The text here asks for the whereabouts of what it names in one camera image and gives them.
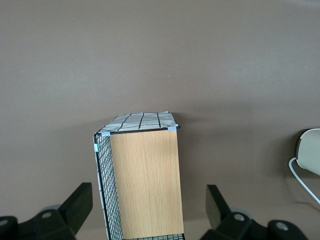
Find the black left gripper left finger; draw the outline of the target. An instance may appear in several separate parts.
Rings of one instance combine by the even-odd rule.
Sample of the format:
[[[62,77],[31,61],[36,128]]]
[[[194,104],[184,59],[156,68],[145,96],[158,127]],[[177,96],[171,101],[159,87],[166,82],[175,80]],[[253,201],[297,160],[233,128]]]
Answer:
[[[2,240],[75,240],[93,208],[92,183],[83,182],[57,209],[46,209],[18,223],[14,216],[0,218]]]

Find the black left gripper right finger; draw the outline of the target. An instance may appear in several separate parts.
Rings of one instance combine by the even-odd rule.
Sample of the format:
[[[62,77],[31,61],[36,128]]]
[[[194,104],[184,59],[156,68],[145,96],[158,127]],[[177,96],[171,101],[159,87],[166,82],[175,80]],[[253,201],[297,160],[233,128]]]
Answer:
[[[262,226],[245,213],[232,211],[218,187],[206,186],[205,210],[211,226],[202,240],[306,240],[293,223],[271,220]]]

